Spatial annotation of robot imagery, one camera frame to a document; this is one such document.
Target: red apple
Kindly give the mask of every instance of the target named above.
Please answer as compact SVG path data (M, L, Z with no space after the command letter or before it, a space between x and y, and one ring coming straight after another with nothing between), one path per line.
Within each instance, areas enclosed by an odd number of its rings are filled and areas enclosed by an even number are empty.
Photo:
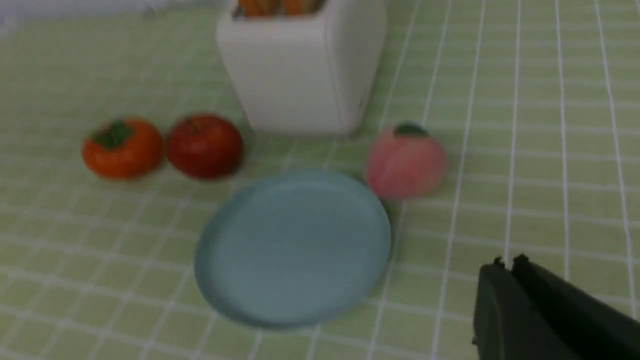
M242 135L229 121L210 113L178 122L166 143L169 162L189 177L216 179L233 174L242 162Z

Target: toy fruit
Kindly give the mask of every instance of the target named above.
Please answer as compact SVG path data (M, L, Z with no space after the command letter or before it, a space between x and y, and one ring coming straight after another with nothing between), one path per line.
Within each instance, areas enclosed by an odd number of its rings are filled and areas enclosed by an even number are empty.
M117 120L97 131L84 143L86 166L107 179L132 179L160 165L162 134L145 119Z
M171 130L167 158L178 170L197 179L215 179L235 172L242 162L242 135L230 122L213 114L186 117Z
M426 195L444 180L444 148L418 125L404 123L379 135L369 152L365 180L378 196Z
M247 17L272 16L280 8L280 0L238 0Z

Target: white grout line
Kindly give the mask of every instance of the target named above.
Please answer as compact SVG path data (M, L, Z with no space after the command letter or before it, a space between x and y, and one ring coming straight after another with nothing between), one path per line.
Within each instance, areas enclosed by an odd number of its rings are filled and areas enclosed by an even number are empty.
M188 55L185 55L182 58L182 62L180 64L177 65L177 67L183 67L184 64L190 60L193 56L194 56L194 52L189 53ZM184 92L182 99L175 105L175 109L179 109L181 108L181 106L191 97L191 94L193 93L193 89L191 91L187 91ZM222 91L219 91L216 95L216 99L214 101L214 106L217 105L218 101L220 100L220 97L222 95ZM191 186L189 191L187 192L187 194L185 194L185 196L182 198L182 200L180 201L180 204L173 216L172 221L168 224L166 230L160 235L159 237L159 242L161 242L162 244L165 244L167 242L167 239L170 237L171 232L173 231L173 228L176 227L178 221L180 220L180 217L182 216L184 210L187 208L187 205L189 205L189 203L191 202L191 199L193 198L196 190L198 190L198 182L196 181L192 181L191 182ZM180 295L182 294L182 292L184 291L184 288L186 287L189 278L193 276L193 272L191 270L190 267L187 267L184 269L184 271L182 271L182 275L180 277L180 281L178 282L178 284L176 285L175 289L173 290L173 293L171 295L171 299L169 300L169 303L167 305L164 306L162 315L160 316L160 319L158 319L156 325L154 326L151 335L149 337L149 339L147 340L147 343L145 344L145 347L143 348L143 350L140 352L140 356L138 356L139 360L146 360L146 358L149 356L149 352L155 347L156 342L157 342L157 338L160 334L160 332L163 329L163 326L166 322L166 319L169 317L170 313L177 307L176 304L178 302L178 298L180 297Z
M440 300L438 303L438 314L436 316L436 324L435 330L433 333L433 341L431 342L431 359L437 360L438 357L438 346L440 344L440 326L442 323L442 313L444 312L444 307L447 299L447 281L449 273L449 268L451 267L451 258L453 253L453 242L456 237L456 220L458 218L458 208L460 206L460 190L462 188L462 179L465 169L465 155L467 150L467 142L469 138L469 133L471 130L471 120L473 114L474 101L476 97L476 79L478 73L478 67L480 64L480 51L482 46L482 36L483 36L483 27L484 27L484 11L486 8L485 0L481 0L481 11L480 11L480 21L477 35L477 44L476 44L476 60L474 64L474 71L471 79L471 88L469 91L469 99L468 99L468 107L467 107L467 128L465 129L465 136L462 143L462 153L460 155L460 169L458 170L458 180L456 181L456 193L454 197L453 210L451 215L451 227L449 229L449 239L447 240L447 252L445 256L445 272L442 276L442 285L440 287Z
M400 57L399 57L399 59L397 61L397 64L396 64L396 71L394 72L394 79L393 79L393 82L391 83L391 87L389 89L389 93L387 94L387 100L385 102L383 115L381 116L380 123L378 124L378 131L383 131L383 129L385 127L385 121L387 119L387 116L388 116L388 113L389 113L389 109L391 107L392 99L394 98L394 91L396 89L396 83L398 81L398 78L399 78L399 75L400 75L400 71L401 71L402 66L403 66L404 55L406 54L406 50L407 50L407 48L409 46L411 35L412 35L413 29L415 27L415 21L416 21L416 18L418 17L418 13L419 13L421 4L422 4L422 0L415 0L414 1L411 20L409 21L409 28L406 30L406 34L404 36L403 48L402 48L402 51L400 53ZM406 208L405 208L404 204L402 205L402 209L403 210L400 212L400 216L399 216L399 219L398 219L398 225L396 227L395 234L393 234L393 237L395 237L396 239L399 237L399 234L401 233L400 229L402 228L402 224L404 222L404 212L406 211ZM387 274L386 274L386 276L384 278L384 285L383 285L380 305L378 306L378 312L376 314L376 321L374 322L374 327L373 327L373 331L372 331L372 334L371 334L371 340L369 342L369 348L367 349L367 360L373 360L373 358L375 356L376 344L377 344L377 340L378 340L378 335L380 334L380 327L381 327L381 324L382 324L382 317L383 317L383 314L384 314L384 304L387 303L387 294L389 292L389 287L390 287L391 278L392 278L392 274L393 274L393 267L391 265L393 263L393 257L394 257L394 253L396 252L397 243L398 243L398 241L395 241L394 248L391 250L392 258L390 260L389 266L387 267Z
M411 34L413 32L413 27L415 26L415 20L418 17L418 9L420 8L420 2L422 0L415 0L415 4L413 6L413 13L411 16L411 20L409 21L409 29L406 30L406 34L404 36L402 49L400 50L400 57L397 60L396 70L394 71L394 77L391 81L391 87L389 88L389 93L387 94L387 99L385 101L385 108L383 110L383 116L380 118L380 123L378 124L378 128L382 130L385 127L385 122L387 120L387 114L389 114L389 109L391 107L391 101L394 98L393 94L396 90L396 84L398 79L400 78L400 70L402 69L402 65L404 62L404 56L406 54L407 49L409 48L409 39L411 38Z
M560 9L559 0L556 0L556 37L557 37L557 51L558 51L558 75L560 80L560 122L562 132L562 178L563 178L563 202L564 202L564 279L569 280L570 276L570 225L569 225L569 180L567 171L567 150L566 150L566 108L564 106L564 69L563 69L563 55L562 55L562 36L561 36L561 22L560 22Z
M249 155L248 159L246 160L247 163L251 163L257 157L257 155L259 154L260 145L261 145L261 142L256 140L255 144L253 145L252 153ZM240 179L236 179L233 182L233 185L230 189L229 197L233 197L236 194L239 183L241 181L242 180ZM207 327L205 328L205 331L203 332L200 339L198 340L198 343L196 345L196 350L191 354L191 357L189 358L189 360L199 360L202 358L204 348L207 346L207 341L209 340L209 337L211 336L211 332L213 331L213 327L216 325L216 322L218 321L219 317L220 315L217 312L209 311L209 321L207 322Z
M71 161L75 161L74 158L70 158L68 160L68 162ZM59 174L63 175L65 173L64 169L59 170ZM42 237L33 244L33 246L30 248L29 252L27 253L26 257L24 258L24 262L23 265L20 267L16 267L15 270L19 270L20 268L26 266L32 259L33 257L35 257L37 255L37 253L39 251L41 251L42 249L44 249L44 245L49 241L48 237L53 234L53 232L55 232L55 230L58 229L58 227L60 226L60 224L62 224L69 216L70 216L70 212L73 210L73 208L76 206L77 200L80 196L82 196L82 194L86 192L84 188L81 189L77 189L75 191L73 191L73 194L71 195L71 198L68 200L67 202L67 206L66 208L62 211L62 216L60 218L59 222L56 222L55 224L51 225L48 230L45 232L45 234L42 235ZM46 191L42 191L38 194L38 197L34 200L34 205L37 205L40 202L40 199L42 199L44 197L44 195L47 194ZM102 205L102 208L100 209L102 211L102 209L104 209L104 211L106 211L106 205ZM98 217L99 214L95 214L93 217L91 217L92 220L95 220ZM24 226L24 224L26 223L27 219L33 218L33 214L29 214L29 212L27 214L25 214L22 217L22 221L21 224ZM78 239L76 239L75 244L76 245L82 245L87 237L90 234L90 228L85 227L82 231L82 233L79 235ZM60 260L60 262L56 265L55 269L53 270L53 272L51 274L49 274L48 280L43 282L43 285L40 287L40 289L38 290L38 292L30 299L30 301L27 304L27 308L26 311L28 313L32 313L34 311L34 309L36 307L38 307L40 305L40 303L43 301L45 295L47 294L47 292L49 291L49 288L51 287L49 284L49 280L52 279L53 277L56 277L59 273L61 273L64 268L66 267L67 263L69 261L71 261L73 259L73 253L72 252L68 252L65 254L65 257L63 259ZM10 288L11 284L13 284L15 278L13 276L9 276L9 279L7 281L5 281L2 285L2 288L0 288L0 291L6 291L7 289ZM20 330L23 328L24 323L26 321L26 318L20 318L17 322L14 322L12 324L12 326L8 329L8 331L4 334L4 336L2 337L2 341L1 344L2 345L10 345L10 343L15 339L15 337L18 335L18 333L20 332Z
M594 0L596 9L596 17L598 19L598 30L600 32L600 48L602 50L602 62L604 65L604 76L607 81L607 93L609 94L609 107L611 110L611 130L613 132L614 144L616 147L616 157L618 163L618 179L620 180L620 197L622 200L622 218L625 226L625 234L627 237L627 259L628 259L628 272L629 272L629 292L631 295L631 303L636 303L636 284L634 281L634 264L633 264L633 244L631 238L631 232L629 231L629 219L627 213L627 195L625 192L625 180L622 171L622 161L620 160L620 141L618 140L618 125L616 123L616 101L611 90L611 80L609 77L609 64L607 61L607 51L604 44L604 33L602 30L602 21L600 19L600 5L598 0ZM636 307L631 307L631 313L633 318L637 318Z
M183 35L183 33L186 32L186 29L190 29L190 28L189 27L185 28L185 26L183 24L182 27L178 31L176 31L174 39L176 39L176 40L179 39L180 35ZM136 210L136 213L132 217L132 220L134 222L139 219L139 217L143 213L144 209L148 206L149 202L152 200L152 192L151 191L148 191L146 193L146 195L147 196L144 197L141 200L140 205L138 206L138 208ZM96 359L96 357L98 356L98 354L100 352L100 349L102 348L104 342L108 338L108 335L114 331L113 327L116 325L116 323L117 323L117 321L119 321L122 313L125 311L127 305L129 304L129 302L131 300L131 297L132 297L133 293L137 290L138 286L144 280L149 268L151 268L151 263L154 262L154 259L157 257L157 255L160 253L160 251L162 250L162 248L164 247L164 245L168 241L168 232L171 229L173 229L175 227L176 223L180 220L180 216L182 215L182 212L184 211L184 206L186 206L186 204L187 204L186 201L183 199L183 201L180 203L180 207L178 209L176 209L175 213L173 214L172 219L170 220L169 228L167 228L167 229L165 229L165 231L163 231L163 233L160 235L158 241L152 247L151 254L145 260L144 264L142 265L142 269L140 269L138 274L136 274L136 277L133 279L132 284L127 289L127 293L120 300L120 303L118 304L118 307L114 310L114 312L111 315L111 318L109 319L109 322L107 323L105 328L103 328L102 331L100 332L98 342L96 342L96 344L93 346L91 354L88 356L88 360L95 360ZM132 229L131 224L128 224L128 226L125 229L123 229L123 231L120 233L120 236L119 236L119 238L117 240L117 245L116 245L117 248L116 249L119 249L119 247L121 246L126 234L128 232L130 232L131 229ZM145 343L143 348L148 348L148 343Z
M516 168L516 141L518 140L518 96L520 89L520 18L522 12L522 2L518 0L518 22L516 28L516 53L515 53L515 75L513 83L513 120L511 123L511 159L509 162L509 192L507 199L507 220L504 231L504 263L509 266L511 255L509 254L509 243L511 241L511 212L513 209L513 184Z
M335 157L335 152L338 148L338 142L334 140L329 148L329 153L326 155L326 159L324 160L323 168L327 170L331 165L333 158ZM320 335L322 334L322 325L318 324L315 326L313 334L311 336L311 343L309 343L309 349L307 350L306 360L313 360L316 355L316 346Z

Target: apple stem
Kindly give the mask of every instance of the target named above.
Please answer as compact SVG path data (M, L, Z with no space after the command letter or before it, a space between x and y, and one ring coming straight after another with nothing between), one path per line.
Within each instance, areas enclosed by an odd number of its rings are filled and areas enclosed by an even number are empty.
M189 126L193 129L194 133L198 134L200 132L200 127L198 126L198 124L196 124L195 121L187 119L187 124L189 124Z

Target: tiled surface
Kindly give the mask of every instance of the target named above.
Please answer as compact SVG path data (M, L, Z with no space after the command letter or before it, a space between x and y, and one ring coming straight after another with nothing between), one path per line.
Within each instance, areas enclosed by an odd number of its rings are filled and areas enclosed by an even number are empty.
M34 24L0 43L0 358L475 359L481 264L525 251L616 308L640 296L640 13L633 0L392 0L364 134L250 139L231 181L165 168L93 178L83 137L126 113L163 129L214 109L241 124L212 10ZM216 206L259 177L354 176L372 136L421 121L449 152L431 198L387 204L388 273L345 318L256 334L216 318L190 272Z

